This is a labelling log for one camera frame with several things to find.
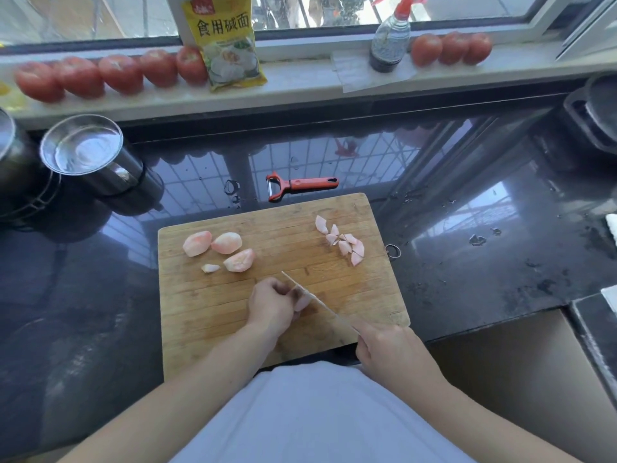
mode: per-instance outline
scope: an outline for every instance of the person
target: person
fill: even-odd
[[[256,284],[244,327],[61,463],[578,461],[451,386],[410,328],[354,320],[363,371],[317,362],[254,377],[297,301],[274,278]]]

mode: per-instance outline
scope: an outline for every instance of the knife blade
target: knife blade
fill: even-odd
[[[294,283],[296,285],[294,288],[296,288],[296,287],[299,288],[304,294],[308,295],[311,299],[314,299],[318,304],[320,304],[324,309],[326,309],[328,312],[333,314],[337,319],[340,319],[344,324],[346,324],[348,327],[350,327],[353,331],[355,331],[356,333],[360,334],[360,332],[358,330],[356,330],[354,327],[352,327],[352,324],[349,323],[349,320],[344,319],[338,313],[336,313],[334,310],[332,310],[330,307],[328,307],[326,304],[321,302],[319,297],[314,295],[306,287],[302,286],[300,283],[298,283],[296,280],[294,280],[291,276],[289,276],[289,274],[285,273],[284,271],[281,271],[281,272],[282,272],[283,276],[285,276],[289,281],[291,281],[292,283]]]

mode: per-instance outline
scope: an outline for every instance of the yellow object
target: yellow object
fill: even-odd
[[[25,108],[26,104],[26,96],[20,90],[0,81],[0,107],[8,112],[14,112]]]
[[[251,0],[190,0],[182,8],[204,57],[212,91],[266,84],[255,53]]]

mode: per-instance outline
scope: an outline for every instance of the right arm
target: right arm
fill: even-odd
[[[450,385],[410,328],[358,321],[364,372],[478,463],[580,463]]]

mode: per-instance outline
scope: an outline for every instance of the white shirt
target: white shirt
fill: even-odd
[[[172,463],[473,463],[356,368],[327,362],[262,372]]]

